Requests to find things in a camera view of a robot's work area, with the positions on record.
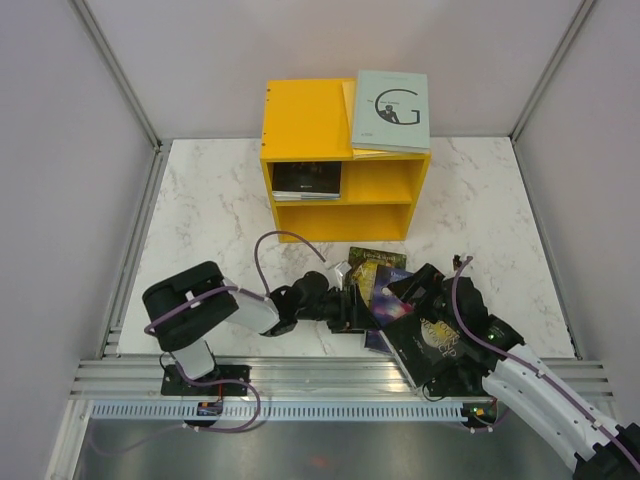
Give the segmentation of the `grey G book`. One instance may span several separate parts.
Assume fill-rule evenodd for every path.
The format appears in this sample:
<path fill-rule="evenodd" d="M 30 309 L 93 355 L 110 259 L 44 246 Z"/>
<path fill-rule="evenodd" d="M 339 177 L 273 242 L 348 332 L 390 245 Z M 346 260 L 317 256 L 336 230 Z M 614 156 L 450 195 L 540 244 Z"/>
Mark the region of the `grey G book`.
<path fill-rule="evenodd" d="M 351 141 L 357 149 L 428 153 L 428 77 L 421 73 L 359 71 Z"/>

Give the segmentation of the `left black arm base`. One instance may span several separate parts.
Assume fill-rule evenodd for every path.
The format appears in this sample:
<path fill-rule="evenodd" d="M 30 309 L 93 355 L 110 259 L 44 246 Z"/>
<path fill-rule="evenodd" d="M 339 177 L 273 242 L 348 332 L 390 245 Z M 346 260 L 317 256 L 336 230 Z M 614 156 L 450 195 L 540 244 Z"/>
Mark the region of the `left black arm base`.
<path fill-rule="evenodd" d="M 215 386 L 196 386 L 187 382 L 179 373 L 175 365 L 164 368 L 164 375 L 160 394 L 162 396 L 209 396 L 209 397 L 241 397 L 247 394 L 247 387 L 238 384 L 238 381 L 248 383 L 250 381 L 251 368 L 248 365 L 218 365 L 217 369 L 196 383 L 211 383 L 219 380 L 234 380 L 234 383 L 225 383 Z"/>

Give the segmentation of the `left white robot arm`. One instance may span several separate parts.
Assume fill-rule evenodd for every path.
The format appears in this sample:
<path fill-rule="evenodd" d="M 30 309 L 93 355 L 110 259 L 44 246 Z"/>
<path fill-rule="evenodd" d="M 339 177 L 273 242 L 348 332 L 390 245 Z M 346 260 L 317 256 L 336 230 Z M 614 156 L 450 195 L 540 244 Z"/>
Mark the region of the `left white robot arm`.
<path fill-rule="evenodd" d="M 177 374 L 199 395 L 211 393 L 222 379 L 205 339 L 222 323 L 267 338 L 287 334 L 301 321 L 324 322 L 333 334 L 378 328 L 358 285 L 331 286 L 317 271 L 258 294 L 233 283 L 216 263 L 206 261 L 152 285 L 142 300 L 149 317 L 144 333 L 173 358 Z"/>

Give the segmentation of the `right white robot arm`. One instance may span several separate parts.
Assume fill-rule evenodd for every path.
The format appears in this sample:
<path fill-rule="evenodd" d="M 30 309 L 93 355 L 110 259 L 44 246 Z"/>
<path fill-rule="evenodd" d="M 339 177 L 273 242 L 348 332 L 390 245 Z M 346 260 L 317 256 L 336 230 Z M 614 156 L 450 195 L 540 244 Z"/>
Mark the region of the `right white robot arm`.
<path fill-rule="evenodd" d="M 381 326 L 412 388 L 426 398 L 486 394 L 523 420 L 576 479 L 636 479 L 639 427 L 581 397 L 508 323 L 489 312 L 459 262 L 447 278 L 431 264 L 384 287 L 408 307 Z"/>

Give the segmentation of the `green forest cover book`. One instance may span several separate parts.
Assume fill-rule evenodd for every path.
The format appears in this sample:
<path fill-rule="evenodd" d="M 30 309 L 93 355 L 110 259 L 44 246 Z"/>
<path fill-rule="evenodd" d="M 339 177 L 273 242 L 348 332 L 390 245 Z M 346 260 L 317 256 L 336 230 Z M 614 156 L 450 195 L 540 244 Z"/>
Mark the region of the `green forest cover book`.
<path fill-rule="evenodd" d="M 351 270 L 347 275 L 347 284 L 356 284 L 364 303 L 369 306 L 373 295 L 377 267 L 383 265 L 404 269 L 407 263 L 407 255 L 352 246 L 349 249 L 348 263 L 351 266 Z"/>

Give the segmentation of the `yellow L book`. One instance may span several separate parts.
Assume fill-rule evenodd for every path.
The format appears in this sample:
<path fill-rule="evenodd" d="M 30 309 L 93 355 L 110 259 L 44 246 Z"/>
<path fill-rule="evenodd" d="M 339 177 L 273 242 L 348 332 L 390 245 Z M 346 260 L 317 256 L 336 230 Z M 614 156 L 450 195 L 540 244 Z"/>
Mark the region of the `yellow L book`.
<path fill-rule="evenodd" d="M 343 99 L 347 117 L 347 124 L 349 133 L 352 133 L 353 116 L 354 116 L 354 103 L 355 103 L 355 90 L 356 80 L 347 79 L 342 82 Z M 394 155 L 393 152 L 381 151 L 381 150 L 369 150 L 361 148 L 352 148 L 354 159 L 369 159 L 369 158 L 389 158 Z"/>

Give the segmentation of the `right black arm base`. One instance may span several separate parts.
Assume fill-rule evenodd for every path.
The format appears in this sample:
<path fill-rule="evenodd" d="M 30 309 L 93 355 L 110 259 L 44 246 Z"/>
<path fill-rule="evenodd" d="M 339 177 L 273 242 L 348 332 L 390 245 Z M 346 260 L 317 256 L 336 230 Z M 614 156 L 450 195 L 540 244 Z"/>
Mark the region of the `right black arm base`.
<path fill-rule="evenodd" d="M 447 397 L 486 397 L 482 387 L 484 371 L 476 367 L 455 366 L 427 381 L 422 387 L 424 396 L 439 400 Z"/>

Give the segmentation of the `purple Robinson Crusoe book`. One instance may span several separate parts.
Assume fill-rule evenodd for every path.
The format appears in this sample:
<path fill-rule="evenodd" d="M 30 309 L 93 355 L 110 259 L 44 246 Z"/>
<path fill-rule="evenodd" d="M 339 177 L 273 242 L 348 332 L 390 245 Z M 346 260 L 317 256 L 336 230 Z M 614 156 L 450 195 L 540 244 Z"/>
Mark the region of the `purple Robinson Crusoe book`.
<path fill-rule="evenodd" d="M 400 268 L 386 265 L 377 266 L 369 308 L 381 326 L 388 325 L 412 310 L 408 304 L 399 300 L 388 288 L 389 284 L 404 280 L 411 275 L 411 272 Z M 392 354 L 378 330 L 366 332 L 364 348 L 387 356 Z"/>

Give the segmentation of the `dark Wuthering Heights book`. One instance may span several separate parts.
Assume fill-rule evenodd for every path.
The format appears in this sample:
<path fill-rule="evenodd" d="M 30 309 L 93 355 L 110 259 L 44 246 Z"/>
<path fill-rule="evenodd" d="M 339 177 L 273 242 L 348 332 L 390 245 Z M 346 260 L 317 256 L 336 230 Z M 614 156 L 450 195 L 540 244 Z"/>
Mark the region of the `dark Wuthering Heights book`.
<path fill-rule="evenodd" d="M 341 193 L 341 162 L 282 162 L 273 166 L 275 197 L 338 198 Z"/>

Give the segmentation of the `black Moon and Sixpence book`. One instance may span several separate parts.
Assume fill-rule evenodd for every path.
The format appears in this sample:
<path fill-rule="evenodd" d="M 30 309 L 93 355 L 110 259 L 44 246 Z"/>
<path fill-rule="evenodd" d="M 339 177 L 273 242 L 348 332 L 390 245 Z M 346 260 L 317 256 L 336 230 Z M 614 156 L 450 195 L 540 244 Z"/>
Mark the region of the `black Moon and Sixpence book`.
<path fill-rule="evenodd" d="M 383 327 L 381 333 L 413 389 L 478 374 L 460 334 L 443 321 L 431 323 L 410 313 Z"/>

